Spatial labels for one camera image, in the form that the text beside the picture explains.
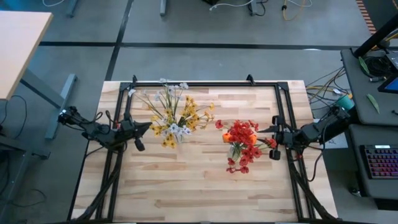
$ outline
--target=white cable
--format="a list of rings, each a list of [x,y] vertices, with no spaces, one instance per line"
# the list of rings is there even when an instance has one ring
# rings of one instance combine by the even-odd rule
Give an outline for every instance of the white cable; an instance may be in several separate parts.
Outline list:
[[[53,7],[53,6],[56,6],[56,5],[59,5],[59,4],[63,3],[64,0],[61,0],[60,2],[57,2],[57,3],[55,3],[55,4],[51,4],[51,5],[46,4],[46,3],[44,2],[44,0],[42,0],[42,2],[43,2],[43,5],[44,5],[44,6]]]
[[[302,5],[300,5],[300,4],[297,4],[296,2],[293,2],[293,0],[287,0],[288,2],[291,2],[291,3],[293,3],[293,4],[295,4],[296,6],[300,6],[300,7],[311,7],[312,6],[312,0],[309,0],[310,1],[310,4],[309,5],[307,5],[307,6],[302,6]]]
[[[253,1],[254,1],[254,0],[250,0],[248,3],[242,4],[242,5],[238,5],[238,6],[236,6],[236,5],[231,5],[231,4],[226,4],[226,3],[221,3],[221,4],[217,4],[217,5],[212,6],[211,8],[209,8],[209,10],[211,11],[211,10],[217,8],[217,6],[232,6],[232,7],[246,6],[246,5],[250,4],[250,3],[253,2]]]

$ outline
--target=backlit keyboard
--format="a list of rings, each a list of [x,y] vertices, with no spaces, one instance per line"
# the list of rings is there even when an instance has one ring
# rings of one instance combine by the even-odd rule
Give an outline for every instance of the backlit keyboard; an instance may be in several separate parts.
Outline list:
[[[361,146],[370,179],[398,179],[398,146]]]

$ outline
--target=flower bouquet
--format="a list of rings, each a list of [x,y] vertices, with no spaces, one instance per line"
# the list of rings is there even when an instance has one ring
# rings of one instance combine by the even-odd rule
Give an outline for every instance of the flower bouquet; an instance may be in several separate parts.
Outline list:
[[[221,120],[216,122],[216,128],[226,128]],[[262,156],[262,151],[267,148],[276,148],[277,143],[274,139],[262,140],[263,143],[257,143],[257,136],[253,130],[258,131],[259,125],[249,120],[248,122],[242,122],[236,120],[232,127],[226,128],[227,133],[223,134],[223,141],[230,143],[231,149],[228,156],[228,165],[226,171],[234,173],[241,171],[243,174],[249,172],[248,164],[253,163],[254,159],[258,159]],[[236,168],[236,163],[239,160],[240,168]]]
[[[136,96],[147,105],[147,109],[153,112],[153,117],[150,119],[153,124],[150,129],[155,132],[155,136],[162,135],[165,139],[162,142],[163,147],[175,148],[178,142],[182,142],[184,135],[189,135],[196,131],[197,127],[205,129],[209,121],[214,120],[214,115],[209,114],[205,109],[213,111],[214,103],[210,106],[198,106],[195,100],[186,95],[182,95],[184,90],[188,89],[186,83],[179,85],[169,85],[164,78],[160,79],[163,88],[157,91],[154,101],[160,103],[156,107],[154,102],[149,98],[146,90],[142,92],[141,96]],[[177,112],[178,103],[185,100],[185,106],[182,110]]]

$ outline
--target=gray carpet floor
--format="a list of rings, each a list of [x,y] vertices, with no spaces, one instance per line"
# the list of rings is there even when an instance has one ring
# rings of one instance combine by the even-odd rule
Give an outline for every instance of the gray carpet floor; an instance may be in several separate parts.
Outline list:
[[[80,0],[74,18],[65,15],[66,0],[55,7],[44,7],[39,0],[7,0],[0,8],[18,11],[50,11],[54,14],[44,41],[51,42],[115,42],[128,0]],[[230,1],[236,4],[245,1]],[[303,10],[294,21],[284,22],[282,1],[265,3],[264,17],[251,17],[247,8],[218,7],[200,0],[169,0],[167,15],[159,16],[160,0],[135,0],[126,25],[123,42],[127,43],[186,43],[186,44],[265,44],[278,49],[215,49],[192,47],[122,47],[111,76],[113,81],[131,80],[242,80],[247,74],[258,80],[304,80],[310,83],[342,66],[339,50],[293,50],[292,45],[312,45],[344,48],[358,46],[370,33],[354,0],[313,0],[313,6]],[[298,7],[289,5],[289,15]],[[29,68],[60,91],[70,73],[78,76],[69,105],[77,106],[87,118],[95,115],[101,87],[108,71],[113,47],[48,47],[40,46]],[[315,84],[324,84],[320,80]],[[346,77],[338,84],[349,88]],[[16,201],[31,203],[40,189],[47,201],[29,208],[12,208],[11,221],[50,223],[66,220],[87,141],[78,132],[60,127],[53,141],[44,141],[47,119],[53,108],[26,87],[15,92],[27,100],[28,116],[20,141],[51,151],[49,160],[33,159],[24,177]],[[0,102],[0,118],[4,115]],[[312,104],[316,109],[322,103]],[[23,104],[12,99],[4,127],[10,135],[18,132],[24,117]],[[325,110],[315,110],[321,117]],[[357,222],[393,223],[397,212],[377,210],[368,198],[348,193],[353,184],[355,167],[346,159],[347,149],[325,155],[330,184],[339,217]]]

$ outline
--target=table leg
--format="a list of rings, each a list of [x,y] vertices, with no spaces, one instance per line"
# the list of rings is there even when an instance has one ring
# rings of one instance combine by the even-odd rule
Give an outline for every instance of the table leg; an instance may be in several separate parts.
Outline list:
[[[76,81],[77,77],[75,74],[69,75],[66,83],[63,86],[61,94],[58,94],[51,87],[34,75],[29,69],[26,70],[24,76],[21,79],[21,83],[27,88],[41,96],[51,105],[53,105],[57,110],[54,111],[51,117],[50,126],[45,134],[46,139],[53,139],[58,128],[58,115],[66,106],[69,94],[72,90],[73,83]]]
[[[252,16],[255,16],[257,14],[257,0],[253,0],[251,2],[251,11],[252,11],[251,13]]]
[[[75,9],[78,0],[69,0],[69,5],[67,9],[67,16],[73,18],[75,16]]]
[[[7,138],[4,136],[0,136],[0,146],[4,146],[5,148],[2,148],[1,150],[6,150],[6,151],[24,151],[24,152],[31,152],[32,155],[39,156],[42,159],[48,159],[50,156],[50,152],[46,149],[32,149],[31,146],[28,146],[27,144]]]
[[[161,0],[161,2],[160,2],[160,16],[165,16],[166,15],[166,4],[167,4],[167,0]]]

